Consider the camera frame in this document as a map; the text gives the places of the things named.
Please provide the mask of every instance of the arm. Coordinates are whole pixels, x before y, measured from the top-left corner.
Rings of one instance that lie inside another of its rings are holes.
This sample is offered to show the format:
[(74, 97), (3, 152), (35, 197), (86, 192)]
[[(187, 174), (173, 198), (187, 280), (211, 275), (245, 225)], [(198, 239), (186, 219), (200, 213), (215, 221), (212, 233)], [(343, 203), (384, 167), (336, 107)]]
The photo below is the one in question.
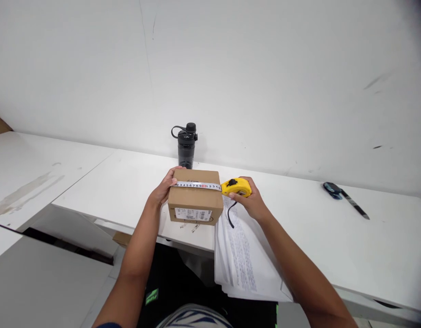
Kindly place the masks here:
[(92, 327), (117, 323), (122, 328), (135, 328), (138, 324), (159, 231), (160, 207), (168, 199), (170, 186), (177, 182), (173, 179), (174, 170), (181, 168), (177, 166), (169, 170), (148, 197), (125, 252), (115, 286)]
[(356, 328), (355, 321), (335, 289), (274, 218), (254, 181), (249, 177), (241, 178), (248, 180), (252, 194), (245, 198), (230, 193), (229, 197), (244, 205), (248, 214), (261, 226), (285, 282), (302, 306), (311, 327)]

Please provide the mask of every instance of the green logo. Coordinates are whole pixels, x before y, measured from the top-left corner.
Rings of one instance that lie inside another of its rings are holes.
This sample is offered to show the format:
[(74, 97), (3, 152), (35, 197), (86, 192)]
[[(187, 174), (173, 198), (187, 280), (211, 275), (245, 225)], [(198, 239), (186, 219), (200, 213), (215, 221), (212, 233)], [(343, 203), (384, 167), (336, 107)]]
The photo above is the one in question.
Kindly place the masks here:
[(147, 296), (145, 297), (145, 305), (148, 305), (152, 301), (157, 300), (158, 297), (159, 297), (159, 289), (156, 288), (152, 292), (148, 293)]

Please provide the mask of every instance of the hand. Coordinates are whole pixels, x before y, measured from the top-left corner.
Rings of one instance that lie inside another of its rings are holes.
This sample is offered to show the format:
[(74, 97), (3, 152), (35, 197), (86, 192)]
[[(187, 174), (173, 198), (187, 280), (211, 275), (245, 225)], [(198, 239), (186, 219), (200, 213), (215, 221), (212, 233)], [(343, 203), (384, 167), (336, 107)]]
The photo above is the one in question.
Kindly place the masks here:
[(259, 190), (257, 189), (253, 179), (250, 177), (240, 178), (248, 181), (250, 188), (252, 189), (252, 194), (248, 197), (242, 197), (241, 195), (230, 193), (229, 197), (243, 205), (246, 208), (249, 216), (251, 216), (256, 221), (260, 221), (272, 216), (270, 210), (262, 200), (261, 194), (259, 193)]
[(169, 170), (162, 182), (150, 194), (147, 202), (162, 205), (167, 201), (169, 188), (177, 183), (177, 179), (173, 178), (174, 171), (177, 169), (186, 169), (186, 167), (176, 166)]

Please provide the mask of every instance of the left hand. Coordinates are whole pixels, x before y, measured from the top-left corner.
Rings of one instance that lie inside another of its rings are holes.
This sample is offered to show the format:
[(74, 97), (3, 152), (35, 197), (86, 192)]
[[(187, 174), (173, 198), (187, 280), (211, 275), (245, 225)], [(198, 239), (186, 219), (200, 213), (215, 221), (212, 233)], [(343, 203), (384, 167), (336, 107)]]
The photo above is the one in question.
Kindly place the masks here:
[(156, 205), (162, 205), (167, 201), (169, 188), (177, 183), (177, 179), (173, 178), (174, 171), (177, 169), (186, 169), (186, 167), (176, 166), (169, 170), (162, 182), (148, 197), (148, 202), (152, 202)]

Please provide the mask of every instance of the black water bottle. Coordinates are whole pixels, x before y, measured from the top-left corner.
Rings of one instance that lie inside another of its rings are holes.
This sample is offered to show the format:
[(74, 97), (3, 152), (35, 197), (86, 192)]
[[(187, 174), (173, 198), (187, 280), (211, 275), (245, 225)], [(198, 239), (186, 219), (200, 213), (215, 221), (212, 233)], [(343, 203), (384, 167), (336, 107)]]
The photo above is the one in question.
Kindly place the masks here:
[[(177, 137), (173, 134), (174, 128), (181, 129), (177, 134)], [(188, 123), (186, 128), (182, 128), (178, 125), (174, 128), (171, 129), (171, 135), (179, 141), (179, 165), (191, 169), (192, 164), (194, 163), (195, 142), (198, 140), (195, 123)]]

